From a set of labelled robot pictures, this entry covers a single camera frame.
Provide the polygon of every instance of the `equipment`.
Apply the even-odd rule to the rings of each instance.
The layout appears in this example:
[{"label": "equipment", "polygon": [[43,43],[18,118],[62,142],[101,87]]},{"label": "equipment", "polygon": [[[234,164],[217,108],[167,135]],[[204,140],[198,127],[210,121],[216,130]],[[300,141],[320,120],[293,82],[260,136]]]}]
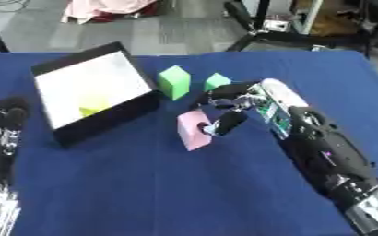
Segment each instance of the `equipment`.
[{"label": "equipment", "polygon": [[224,136],[247,119],[245,110],[256,109],[313,189],[331,200],[359,235],[378,235],[375,163],[324,114],[273,78],[220,86],[202,94],[190,109],[208,104],[230,111],[212,125],[199,124],[204,134]]},{"label": "equipment", "polygon": [[28,104],[21,98],[0,100],[0,236],[9,235],[20,211],[17,194],[10,186],[18,140],[29,116],[28,110]]},{"label": "equipment", "polygon": [[271,0],[260,0],[254,17],[250,17],[244,3],[241,0],[230,0],[225,3],[225,9],[246,31],[247,34],[236,41],[227,51],[242,51],[253,42],[281,41],[296,43],[313,48],[316,45],[335,48],[339,46],[361,45],[365,47],[368,56],[371,48],[371,34],[360,27],[355,34],[335,34],[328,36],[308,35],[314,22],[321,1],[314,0],[314,6],[305,20],[302,29],[296,32],[273,30],[266,27],[266,14],[268,13]]}]

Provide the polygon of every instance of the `gray floor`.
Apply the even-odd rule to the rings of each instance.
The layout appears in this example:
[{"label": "gray floor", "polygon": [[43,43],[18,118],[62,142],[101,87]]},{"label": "gray floor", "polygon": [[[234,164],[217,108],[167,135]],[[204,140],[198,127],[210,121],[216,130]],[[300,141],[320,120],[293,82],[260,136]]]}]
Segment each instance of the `gray floor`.
[{"label": "gray floor", "polygon": [[[0,12],[0,34],[13,52],[78,52],[121,41],[132,54],[198,54],[226,49],[244,32],[222,17],[225,0],[171,0],[167,15],[111,23],[60,23],[67,0],[30,0],[19,12]],[[271,50],[255,45],[248,50]],[[378,68],[378,50],[372,52]]]}]

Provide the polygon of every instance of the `table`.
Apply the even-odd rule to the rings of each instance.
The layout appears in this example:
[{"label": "table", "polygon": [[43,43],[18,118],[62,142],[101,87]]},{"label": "table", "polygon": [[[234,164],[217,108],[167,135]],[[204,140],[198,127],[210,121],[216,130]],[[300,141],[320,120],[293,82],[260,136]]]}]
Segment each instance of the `table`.
[{"label": "table", "polygon": [[15,168],[23,210],[13,236],[354,235],[258,117],[187,152],[176,116],[215,72],[236,81],[275,77],[378,163],[378,74],[359,53],[138,57],[150,77],[180,65],[193,75],[191,94],[68,150],[53,141],[29,72],[59,56],[0,54],[0,99],[21,94],[32,107]]}]

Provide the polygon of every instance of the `foam block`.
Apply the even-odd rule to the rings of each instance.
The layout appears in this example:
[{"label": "foam block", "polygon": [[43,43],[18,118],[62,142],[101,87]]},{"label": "foam block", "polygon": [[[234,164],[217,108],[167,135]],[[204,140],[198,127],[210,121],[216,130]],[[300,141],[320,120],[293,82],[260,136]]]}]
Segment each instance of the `foam block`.
[{"label": "foam block", "polygon": [[178,116],[178,132],[188,151],[208,145],[212,137],[204,135],[197,128],[199,123],[210,124],[202,110],[187,112]]},{"label": "foam block", "polygon": [[159,74],[159,89],[171,100],[178,100],[189,92],[191,75],[175,65]]},{"label": "foam block", "polygon": [[231,83],[230,79],[222,76],[219,73],[215,73],[212,77],[210,77],[207,82],[205,83],[205,91],[209,91],[221,85],[229,85]]}]

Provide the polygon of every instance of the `box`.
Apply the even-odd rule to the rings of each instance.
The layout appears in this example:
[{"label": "box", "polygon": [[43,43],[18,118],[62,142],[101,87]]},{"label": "box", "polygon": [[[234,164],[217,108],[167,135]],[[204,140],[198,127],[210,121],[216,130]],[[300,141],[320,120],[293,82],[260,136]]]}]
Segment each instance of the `box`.
[{"label": "box", "polygon": [[230,79],[222,76],[219,73],[213,74],[212,77],[207,79],[207,82],[205,82],[205,88],[204,91],[209,91],[211,89],[215,89],[221,85],[229,85],[231,83]]},{"label": "box", "polygon": [[187,94],[191,86],[191,75],[175,65],[159,74],[159,89],[171,100]]},{"label": "box", "polygon": [[120,42],[31,68],[56,140],[69,147],[159,107],[155,83]]},{"label": "box", "polygon": [[200,131],[198,125],[201,123],[210,125],[209,119],[202,110],[191,111],[178,116],[178,133],[188,151],[206,146],[212,141],[211,136]]}]

